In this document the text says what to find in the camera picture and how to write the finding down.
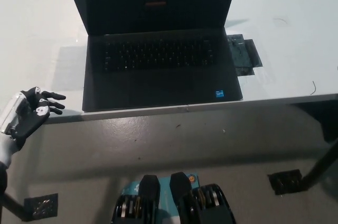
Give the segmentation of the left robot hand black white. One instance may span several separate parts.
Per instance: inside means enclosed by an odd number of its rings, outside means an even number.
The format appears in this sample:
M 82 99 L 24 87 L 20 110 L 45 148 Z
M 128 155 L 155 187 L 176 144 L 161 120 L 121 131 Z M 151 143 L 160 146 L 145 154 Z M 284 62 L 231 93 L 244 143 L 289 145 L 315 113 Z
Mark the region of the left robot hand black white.
M 17 150 L 21 150 L 30 137 L 50 117 L 61 115 L 65 109 L 59 100 L 66 96 L 48 92 L 39 87 L 17 92 L 1 113 L 1 134 L 8 136 Z

